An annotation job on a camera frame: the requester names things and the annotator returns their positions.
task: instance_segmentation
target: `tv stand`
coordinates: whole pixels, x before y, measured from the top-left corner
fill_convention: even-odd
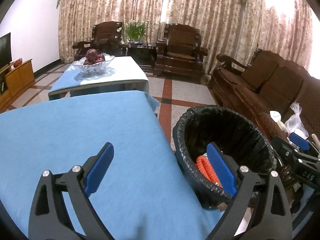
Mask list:
[[[4,91],[0,95],[0,113],[4,112],[9,105],[36,83],[31,60],[23,62],[13,70],[11,70],[12,64],[0,69],[0,80],[5,83]]]

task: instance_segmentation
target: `curtain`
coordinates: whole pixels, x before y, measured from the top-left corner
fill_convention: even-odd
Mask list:
[[[147,40],[155,42],[160,27],[163,0],[58,0],[59,53],[63,62],[72,62],[72,44],[89,41],[92,27],[106,21],[148,21]]]
[[[211,74],[216,55],[231,55],[239,24],[241,0],[169,0],[166,22],[200,30],[202,46],[208,48],[204,72]]]
[[[312,10],[306,0],[247,0],[236,60],[249,63],[256,48],[309,68]]]

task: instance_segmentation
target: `tv screen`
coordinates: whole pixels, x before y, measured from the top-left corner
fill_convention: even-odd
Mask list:
[[[11,61],[11,33],[8,33],[0,38],[0,68]]]

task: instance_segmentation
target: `clear plastic bag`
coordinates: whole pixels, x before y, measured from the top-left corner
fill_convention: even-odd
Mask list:
[[[309,134],[304,128],[303,123],[300,119],[302,107],[299,106],[299,103],[293,102],[290,108],[293,110],[294,114],[290,116],[290,118],[284,123],[287,132],[289,134],[294,132],[303,139],[307,139],[309,137]]]

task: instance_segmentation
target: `green plant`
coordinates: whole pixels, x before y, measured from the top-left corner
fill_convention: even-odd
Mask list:
[[[124,28],[125,33],[128,35],[130,41],[140,41],[143,36],[146,36],[148,22],[139,21],[135,22],[130,20]]]

